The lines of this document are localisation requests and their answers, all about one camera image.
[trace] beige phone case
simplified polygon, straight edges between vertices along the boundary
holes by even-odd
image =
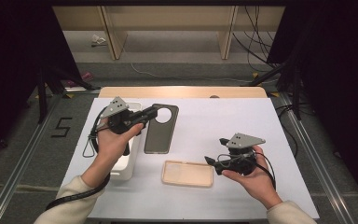
[[[163,183],[169,185],[210,188],[213,167],[199,162],[165,161],[161,178]]]

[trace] white table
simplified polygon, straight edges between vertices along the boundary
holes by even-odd
[[[123,98],[152,104],[178,105],[179,115],[170,152],[144,154],[147,129],[141,135],[133,176],[128,181],[111,181],[98,199],[90,218],[133,221],[244,221],[266,218],[266,209],[238,183],[213,173],[209,189],[178,187],[161,182],[163,162],[205,162],[216,159],[227,148],[219,138],[245,133],[265,139],[261,147],[275,171],[277,191],[283,200],[297,203],[311,217],[319,218],[289,144],[284,136],[272,102],[268,98],[180,99]],[[83,158],[87,135],[97,114],[112,99],[94,100],[74,157],[62,184],[81,175],[93,158]]]

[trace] white sleeve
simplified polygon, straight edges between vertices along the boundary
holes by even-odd
[[[78,175],[72,181],[61,187],[58,191],[57,198],[74,195],[88,191],[92,188],[87,186],[82,178]],[[104,189],[93,194],[87,198],[75,200],[69,203],[63,203],[50,208],[48,211],[42,213],[36,220],[36,224],[75,224],[84,223],[87,216],[92,211],[97,199],[102,195]]]
[[[301,210],[297,204],[291,201],[277,204],[267,211],[267,219],[270,224],[315,224],[307,213]]]

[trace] dark gray phone case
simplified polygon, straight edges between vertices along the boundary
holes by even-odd
[[[176,105],[153,104],[158,109],[167,108],[171,111],[171,118],[164,123],[151,119],[147,128],[145,141],[146,154],[167,154],[170,151],[173,129],[175,128],[176,118],[179,107]]]

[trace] hand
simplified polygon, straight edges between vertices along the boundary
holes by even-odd
[[[256,153],[263,154],[263,149],[259,146],[253,146]],[[256,162],[268,169],[266,159],[261,155],[256,155]],[[249,175],[240,175],[234,171],[224,170],[222,174],[238,183],[240,183],[248,193],[260,201],[267,209],[281,203],[282,200],[272,186],[269,176],[256,167]]]
[[[101,122],[106,123],[107,119],[103,119]],[[98,131],[99,152],[92,165],[81,176],[83,181],[91,188],[101,185],[118,159],[123,155],[127,143],[143,127],[143,123],[136,124],[123,134],[116,134],[108,129]]]

